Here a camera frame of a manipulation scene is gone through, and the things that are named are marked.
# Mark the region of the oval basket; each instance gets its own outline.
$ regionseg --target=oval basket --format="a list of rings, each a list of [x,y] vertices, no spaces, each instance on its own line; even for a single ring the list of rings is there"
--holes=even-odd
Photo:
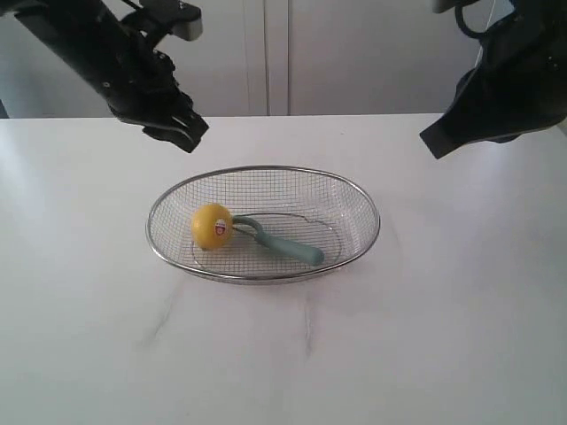
[[[311,267],[274,254],[247,235],[202,251],[193,243],[190,220],[207,204],[250,216],[272,236],[321,249]],[[293,166],[245,166],[214,171],[176,184],[155,202],[146,224],[154,252],[172,266],[207,279],[238,284],[296,282],[327,273],[366,253],[380,232],[370,196],[339,175]]]

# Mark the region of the peeler handle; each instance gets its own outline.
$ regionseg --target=peeler handle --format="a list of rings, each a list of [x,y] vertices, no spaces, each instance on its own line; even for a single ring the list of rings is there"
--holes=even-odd
[[[256,235],[256,241],[280,255],[292,257],[307,263],[309,266],[320,266],[325,260],[325,254],[319,248],[304,245],[303,243],[288,241],[287,239],[271,236],[263,232]]]

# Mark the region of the basket rim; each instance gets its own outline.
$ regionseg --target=basket rim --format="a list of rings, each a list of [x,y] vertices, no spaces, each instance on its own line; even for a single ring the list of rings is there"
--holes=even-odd
[[[233,174],[233,173],[239,173],[239,172],[242,172],[242,171],[253,171],[253,170],[288,170],[288,171],[296,171],[296,172],[306,173],[306,174],[319,174],[319,175],[324,175],[324,176],[327,176],[327,177],[330,177],[330,178],[333,178],[335,180],[338,180],[338,181],[341,181],[341,182],[348,184],[353,189],[357,190],[369,202],[370,207],[372,208],[372,212],[374,214],[374,219],[375,219],[374,220],[374,223],[375,223],[374,234],[373,234],[372,239],[370,240],[368,246],[366,246],[361,252],[357,253],[356,255],[353,255],[351,258],[345,259],[345,260],[340,261],[340,262],[335,263],[335,264],[328,265],[326,267],[315,268],[313,270],[305,270],[305,271],[292,273],[292,274],[265,274],[265,275],[257,275],[257,276],[243,276],[243,275],[236,275],[236,274],[221,274],[221,273],[209,272],[209,271],[204,270],[202,268],[190,267],[190,266],[184,265],[184,264],[182,264],[178,261],[175,261],[175,260],[167,257],[165,254],[160,252],[157,244],[155,243],[155,241],[153,240],[153,237],[151,235],[151,223],[153,221],[153,216],[155,215],[155,212],[157,211],[157,209],[161,205],[161,203],[164,201],[164,199],[166,199],[166,197],[168,197],[171,193],[178,190],[182,186],[185,186],[185,185],[187,185],[191,182],[195,182],[197,180],[205,179],[206,177],[212,177],[212,176],[221,175],[221,174]],[[189,179],[186,179],[186,180],[183,180],[182,182],[177,183],[176,185],[172,186],[171,188],[166,190],[164,193],[162,193],[158,197],[158,199],[153,203],[153,205],[151,206],[150,213],[148,214],[148,219],[145,223],[145,235],[146,235],[146,239],[148,241],[148,244],[150,245],[151,249],[153,250],[153,252],[158,257],[160,257],[162,260],[164,260],[169,265],[171,265],[173,267],[180,268],[182,270],[185,270],[186,272],[189,272],[190,274],[195,274],[197,276],[208,278],[208,279],[221,280],[221,281],[232,282],[232,283],[270,281],[270,283],[266,283],[266,284],[278,284],[278,283],[280,283],[282,281],[286,281],[286,280],[296,280],[296,279],[303,279],[303,278],[307,279],[307,278],[310,278],[310,277],[315,277],[318,274],[325,274],[325,273],[328,273],[331,270],[334,270],[336,268],[339,268],[339,267],[345,266],[349,263],[352,263],[353,261],[359,259],[364,254],[366,254],[374,246],[374,243],[376,242],[376,240],[378,239],[378,235],[380,234],[381,227],[382,227],[382,220],[380,218],[380,213],[378,212],[378,209],[377,209],[376,205],[374,204],[374,201],[372,200],[370,195],[361,186],[359,186],[358,184],[346,179],[345,177],[343,177],[341,175],[330,173],[330,172],[327,172],[327,171],[317,170],[317,169],[314,169],[314,168],[302,167],[302,166],[275,166],[275,165],[235,166],[235,167],[223,168],[223,169],[211,171],[211,172],[208,172],[208,173],[195,175],[195,176],[193,176]]]

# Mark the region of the metal basket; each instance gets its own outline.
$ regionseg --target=metal basket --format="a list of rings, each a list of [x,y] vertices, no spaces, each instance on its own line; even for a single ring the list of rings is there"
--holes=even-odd
[[[192,214],[207,204],[252,216],[272,236],[321,249],[311,267],[278,256],[245,232],[215,251],[193,243]],[[374,244],[380,216],[370,196],[344,177],[293,166],[246,166],[201,174],[175,185],[153,205],[148,242],[172,266],[208,279],[239,284],[295,282],[350,263]]]

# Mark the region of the sticker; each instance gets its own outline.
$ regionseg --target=sticker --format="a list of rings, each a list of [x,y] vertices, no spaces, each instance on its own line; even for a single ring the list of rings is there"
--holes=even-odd
[[[217,236],[222,236],[224,235],[224,232],[227,231],[227,222],[223,219],[218,219],[215,223],[214,223],[214,233]]]

